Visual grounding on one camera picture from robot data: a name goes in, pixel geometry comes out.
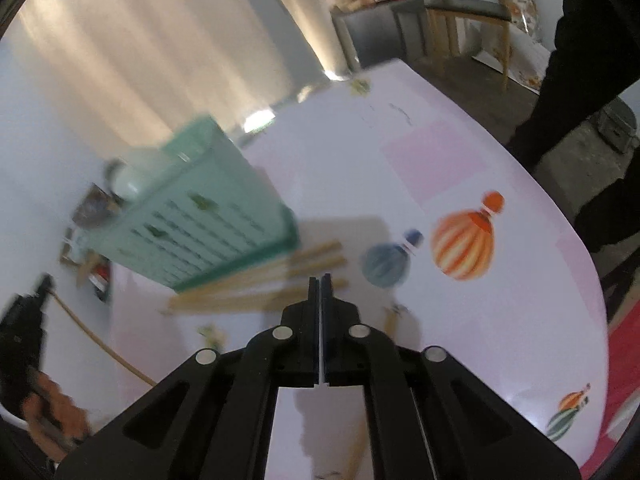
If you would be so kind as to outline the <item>person's left hand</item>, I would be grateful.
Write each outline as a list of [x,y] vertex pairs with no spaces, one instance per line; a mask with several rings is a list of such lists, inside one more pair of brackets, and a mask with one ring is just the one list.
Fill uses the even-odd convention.
[[46,394],[43,398],[38,393],[31,393],[22,403],[22,412],[27,422],[29,435],[38,448],[55,463],[61,463],[67,455],[56,442],[44,431],[43,402],[49,403],[49,415],[61,427],[67,439],[85,440],[90,436],[87,414],[74,403],[60,386],[48,375],[37,375],[38,388]]

